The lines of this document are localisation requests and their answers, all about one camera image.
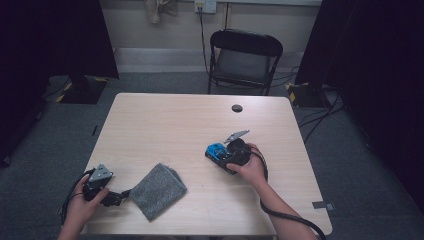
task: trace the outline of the black handheld device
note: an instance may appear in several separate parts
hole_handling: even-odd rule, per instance
[[[228,169],[228,163],[240,166],[245,165],[249,162],[250,155],[250,147],[241,138],[230,142],[227,148],[220,143],[209,145],[205,152],[206,157],[230,174],[236,174],[237,172]]]
[[[84,184],[83,193],[84,198],[87,201],[93,200],[94,197],[107,185],[109,180],[112,178],[113,173],[110,172],[105,165],[100,164],[97,169],[90,174],[88,181]],[[115,193],[109,191],[107,196],[100,202],[106,207],[119,206],[122,199],[127,198],[130,190]]]

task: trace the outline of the gray towel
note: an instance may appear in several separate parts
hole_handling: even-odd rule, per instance
[[[152,221],[186,192],[177,172],[159,163],[131,190],[129,197]]]

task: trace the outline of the finger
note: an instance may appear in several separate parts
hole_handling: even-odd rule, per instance
[[[99,193],[90,201],[90,203],[97,205],[99,204],[109,193],[109,188],[103,188]]]
[[[81,180],[79,180],[79,182],[75,186],[74,192],[82,192],[82,186],[84,185],[85,182],[87,182],[88,177],[89,175],[87,174],[83,178],[81,178]]]
[[[236,172],[240,171],[241,166],[234,164],[234,163],[228,163],[227,168]]]
[[[256,146],[256,144],[254,143],[247,143],[247,145],[249,145],[250,147],[258,148],[258,146]]]

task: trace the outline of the white wall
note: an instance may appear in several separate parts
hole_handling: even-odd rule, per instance
[[[114,48],[201,49],[199,16],[194,3],[178,1],[178,16],[161,15],[158,24],[150,23],[144,1],[100,1]],[[207,48],[211,34],[222,29],[226,3],[217,4],[216,14],[204,14]],[[261,5],[231,3],[228,28],[273,35],[284,52],[303,52],[319,6]]]

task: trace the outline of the black backdrop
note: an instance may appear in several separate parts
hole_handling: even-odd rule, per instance
[[[422,212],[423,12],[417,0],[323,0],[296,79],[342,89],[371,149]]]
[[[0,160],[13,149],[50,76],[118,78],[98,0],[0,3]]]

